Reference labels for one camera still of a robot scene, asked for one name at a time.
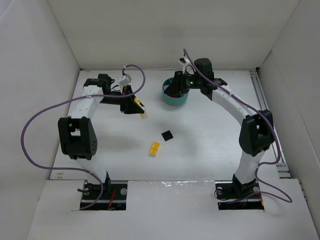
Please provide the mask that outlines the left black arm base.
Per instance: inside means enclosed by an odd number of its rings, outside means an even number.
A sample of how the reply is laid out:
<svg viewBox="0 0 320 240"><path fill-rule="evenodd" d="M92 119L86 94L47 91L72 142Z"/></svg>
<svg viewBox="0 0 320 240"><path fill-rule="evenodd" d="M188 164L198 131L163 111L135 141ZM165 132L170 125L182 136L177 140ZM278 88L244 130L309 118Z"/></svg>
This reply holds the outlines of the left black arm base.
<svg viewBox="0 0 320 240"><path fill-rule="evenodd" d="M103 191L99 200L92 205L100 194L100 186L89 186L86 183L82 189L77 189L82 194L80 208L83 211L125 211L127 205L128 182L112 180L110 192Z"/></svg>

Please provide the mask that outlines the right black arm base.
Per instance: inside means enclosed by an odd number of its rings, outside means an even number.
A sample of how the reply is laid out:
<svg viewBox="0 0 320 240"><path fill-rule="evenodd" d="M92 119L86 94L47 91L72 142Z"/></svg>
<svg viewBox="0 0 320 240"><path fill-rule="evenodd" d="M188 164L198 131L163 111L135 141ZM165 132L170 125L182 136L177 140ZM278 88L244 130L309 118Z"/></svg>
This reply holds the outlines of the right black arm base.
<svg viewBox="0 0 320 240"><path fill-rule="evenodd" d="M263 200L259 192L259 184L255 181L249 187L238 189L232 181L216 181L214 195L219 210L264 210Z"/></svg>

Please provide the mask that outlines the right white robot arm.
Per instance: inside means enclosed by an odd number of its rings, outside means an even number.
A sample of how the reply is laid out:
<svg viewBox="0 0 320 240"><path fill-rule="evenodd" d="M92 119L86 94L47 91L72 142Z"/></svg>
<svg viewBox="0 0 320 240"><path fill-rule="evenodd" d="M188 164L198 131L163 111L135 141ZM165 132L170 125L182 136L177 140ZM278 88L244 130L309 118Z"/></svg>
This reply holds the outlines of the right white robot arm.
<svg viewBox="0 0 320 240"><path fill-rule="evenodd" d="M191 89L200 92L223 107L240 124L239 145L242 149L239 166L230 183L216 183L216 196L222 201L243 199L257 187L255 171L265 152L275 141L273 115L265 110L254 111L235 99L227 82L214 76L208 58L191 63L187 57L179 59L182 70L174 73L173 80L165 87L164 94L180 97Z"/></svg>

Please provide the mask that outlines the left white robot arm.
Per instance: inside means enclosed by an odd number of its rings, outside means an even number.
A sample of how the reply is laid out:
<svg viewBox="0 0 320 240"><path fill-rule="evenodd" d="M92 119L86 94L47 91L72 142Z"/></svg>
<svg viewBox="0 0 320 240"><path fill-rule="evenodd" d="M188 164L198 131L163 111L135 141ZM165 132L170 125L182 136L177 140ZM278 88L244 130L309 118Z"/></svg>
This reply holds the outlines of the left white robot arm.
<svg viewBox="0 0 320 240"><path fill-rule="evenodd" d="M92 125L92 118L98 104L119 105L120 112L126 115L146 114L145 106L133 95L130 85L131 77L122 76L118 83L120 91L113 91L114 80L107 74L99 74L98 78L88 78L83 85L83 99L67 117L58 120L58 132L62 153L76 160L83 169L94 174L103 183L100 186L94 176L88 179L85 188L88 193L111 192L111 180L107 171L93 156L98 150L98 139Z"/></svg>

